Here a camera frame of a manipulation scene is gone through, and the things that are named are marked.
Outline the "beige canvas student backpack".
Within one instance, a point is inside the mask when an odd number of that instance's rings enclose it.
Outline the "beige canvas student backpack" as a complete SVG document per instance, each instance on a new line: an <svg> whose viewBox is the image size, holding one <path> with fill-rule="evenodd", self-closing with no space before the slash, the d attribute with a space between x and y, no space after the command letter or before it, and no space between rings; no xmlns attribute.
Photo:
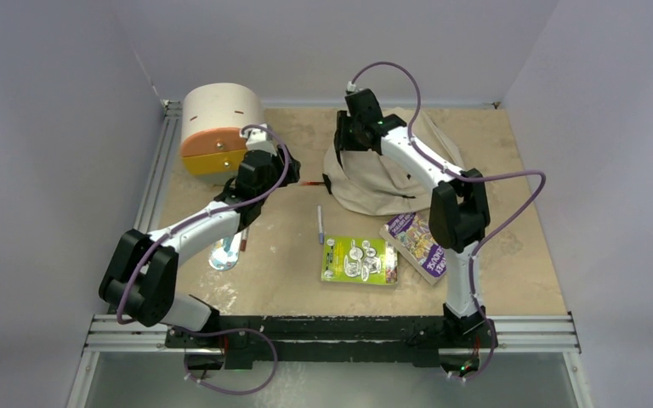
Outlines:
<svg viewBox="0 0 653 408"><path fill-rule="evenodd" d="M377 147L381 153L328 147L323 176L344 209L373 217L422 211L430 207L434 189L463 170L454 142L422 113L411 127L389 130Z"/></svg>

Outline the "purple treehouse book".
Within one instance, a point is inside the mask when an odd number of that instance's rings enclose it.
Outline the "purple treehouse book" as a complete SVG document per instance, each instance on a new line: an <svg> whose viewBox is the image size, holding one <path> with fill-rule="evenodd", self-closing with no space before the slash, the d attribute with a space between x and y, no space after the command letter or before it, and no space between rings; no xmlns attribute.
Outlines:
<svg viewBox="0 0 653 408"><path fill-rule="evenodd" d="M430 233L428 220L417 212L394 216L379 234L431 285L445 275L446 253Z"/></svg>

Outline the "green illustrated book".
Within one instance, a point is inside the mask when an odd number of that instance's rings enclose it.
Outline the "green illustrated book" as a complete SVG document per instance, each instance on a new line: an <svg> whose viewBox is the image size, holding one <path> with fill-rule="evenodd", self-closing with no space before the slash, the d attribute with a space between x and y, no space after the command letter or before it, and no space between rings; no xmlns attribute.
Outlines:
<svg viewBox="0 0 653 408"><path fill-rule="evenodd" d="M320 278L330 283L392 286L398 282L398 255L384 239L326 235Z"/></svg>

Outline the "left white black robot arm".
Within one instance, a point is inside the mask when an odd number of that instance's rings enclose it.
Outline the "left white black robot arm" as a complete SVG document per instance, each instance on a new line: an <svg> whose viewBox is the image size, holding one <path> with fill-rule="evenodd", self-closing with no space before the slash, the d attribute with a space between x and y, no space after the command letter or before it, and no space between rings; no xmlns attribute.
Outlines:
<svg viewBox="0 0 653 408"><path fill-rule="evenodd" d="M178 293L179 267L217 241L242 232L261 213L275 189L297 183L301 164L289 150L250 150L237 174L205 208L170 227L119 239L99 297L116 308L121 323L165 324L186 329L200 348L219 339L218 311L191 294Z"/></svg>

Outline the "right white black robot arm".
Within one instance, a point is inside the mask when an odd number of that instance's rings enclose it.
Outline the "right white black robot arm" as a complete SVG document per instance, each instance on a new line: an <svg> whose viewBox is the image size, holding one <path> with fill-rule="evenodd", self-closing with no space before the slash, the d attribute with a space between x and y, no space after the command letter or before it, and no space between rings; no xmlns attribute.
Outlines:
<svg viewBox="0 0 653 408"><path fill-rule="evenodd" d="M395 162L430 194L429 232L446 256L443 333L449 343L463 346L487 321L480 295L478 247L491 215L485 186L464 180L480 172L464 171L438 158L411 135L403 119L383 114L372 90L349 90L345 102L346 110L338 112L336 151L374 151Z"/></svg>

